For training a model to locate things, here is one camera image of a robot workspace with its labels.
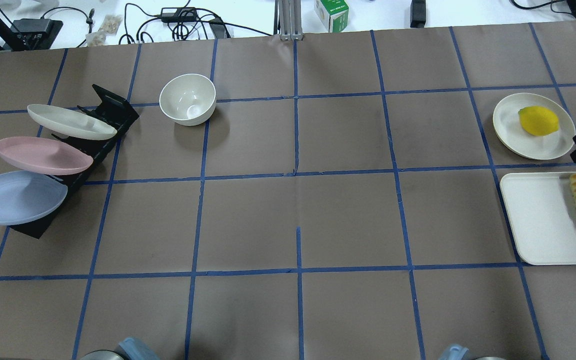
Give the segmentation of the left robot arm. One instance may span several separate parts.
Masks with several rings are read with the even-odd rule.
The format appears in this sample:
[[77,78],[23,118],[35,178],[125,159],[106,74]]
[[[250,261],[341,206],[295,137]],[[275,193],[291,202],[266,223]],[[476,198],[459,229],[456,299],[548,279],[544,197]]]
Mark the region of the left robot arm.
[[161,358],[137,337],[126,337],[113,350],[94,350],[80,360],[160,360]]

